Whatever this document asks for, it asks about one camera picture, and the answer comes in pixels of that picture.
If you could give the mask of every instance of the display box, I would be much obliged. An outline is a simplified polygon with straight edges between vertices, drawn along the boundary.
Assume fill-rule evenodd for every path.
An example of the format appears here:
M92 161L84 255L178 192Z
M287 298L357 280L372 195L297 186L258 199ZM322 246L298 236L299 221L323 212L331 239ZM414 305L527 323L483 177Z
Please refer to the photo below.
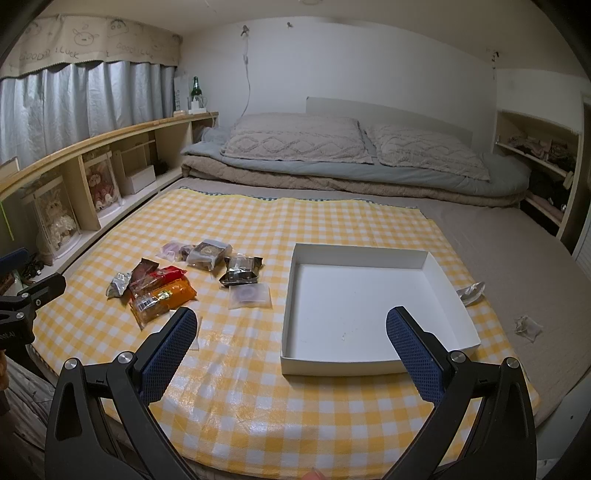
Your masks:
M113 173L111 156L111 152L107 151L84 161L90 197L99 218L115 213L124 204Z
M22 199L27 214L39 227L37 248L44 262L60 258L80 240L80 228L62 176L36 188Z

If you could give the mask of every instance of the white box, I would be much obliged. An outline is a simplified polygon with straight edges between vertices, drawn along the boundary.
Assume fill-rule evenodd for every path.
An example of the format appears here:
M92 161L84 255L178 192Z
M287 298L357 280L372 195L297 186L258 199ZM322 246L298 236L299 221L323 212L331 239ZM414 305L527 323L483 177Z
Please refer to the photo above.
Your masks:
M296 244L281 343L284 375L404 372L386 316L404 306L448 350L470 354L480 338L451 282L429 253Z
M128 177L125 177L124 187L121 189L124 195L133 195L155 181L154 166L148 165L146 168L131 172Z

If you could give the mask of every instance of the orange snack package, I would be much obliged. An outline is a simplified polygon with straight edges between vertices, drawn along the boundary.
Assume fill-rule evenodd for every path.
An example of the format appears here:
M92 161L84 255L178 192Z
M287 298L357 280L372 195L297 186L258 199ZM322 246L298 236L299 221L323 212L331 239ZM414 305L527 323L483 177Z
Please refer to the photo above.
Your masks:
M197 292L186 278L179 278L131 302L131 311L141 330L148 322L194 299Z

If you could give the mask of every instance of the white cord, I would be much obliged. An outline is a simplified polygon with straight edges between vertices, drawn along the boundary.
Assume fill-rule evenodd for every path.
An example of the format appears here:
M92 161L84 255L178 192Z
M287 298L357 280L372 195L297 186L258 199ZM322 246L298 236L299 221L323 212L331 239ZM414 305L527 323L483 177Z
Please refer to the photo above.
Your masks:
M244 116L246 110L248 109L248 104L251 102L251 80L248 77L248 32L245 32L246 35L246 43L244 47L244 55L242 55L242 59L244 60L244 67L246 68L246 81L248 82L248 100L246 100L246 107L244 107L244 111L240 118Z

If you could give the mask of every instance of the gray curtain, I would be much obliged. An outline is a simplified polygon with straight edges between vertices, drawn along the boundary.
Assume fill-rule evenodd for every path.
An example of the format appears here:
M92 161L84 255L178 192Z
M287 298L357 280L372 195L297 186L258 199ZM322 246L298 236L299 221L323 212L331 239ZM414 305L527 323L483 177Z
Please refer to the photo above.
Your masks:
M0 164L24 168L89 137L172 116L175 67L91 62L0 81Z

